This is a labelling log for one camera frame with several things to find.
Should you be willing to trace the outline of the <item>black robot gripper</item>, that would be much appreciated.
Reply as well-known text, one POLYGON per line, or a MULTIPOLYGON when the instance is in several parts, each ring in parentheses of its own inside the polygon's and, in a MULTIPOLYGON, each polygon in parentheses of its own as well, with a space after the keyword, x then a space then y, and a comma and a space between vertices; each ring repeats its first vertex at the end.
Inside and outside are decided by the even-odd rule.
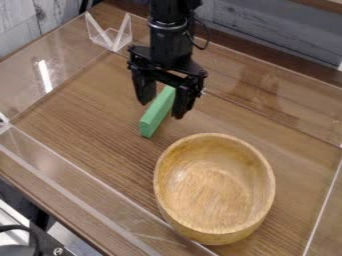
POLYGON ((188 19, 180 24, 148 20, 150 46, 128 47, 128 69, 138 101, 146 105, 156 96, 156 83, 176 89, 171 115, 182 119, 192 109, 204 85, 207 72, 191 59, 194 28, 188 19))

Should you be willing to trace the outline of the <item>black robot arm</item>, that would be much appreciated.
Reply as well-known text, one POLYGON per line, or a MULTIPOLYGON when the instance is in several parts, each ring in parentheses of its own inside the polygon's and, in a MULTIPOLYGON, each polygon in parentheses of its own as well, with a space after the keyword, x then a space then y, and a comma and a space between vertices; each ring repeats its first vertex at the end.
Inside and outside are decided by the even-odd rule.
POLYGON ((202 95, 207 71, 192 60, 195 9, 202 0, 150 0, 150 46, 128 47, 135 94, 146 105, 156 97, 156 83, 175 89, 171 115, 182 119, 202 95))

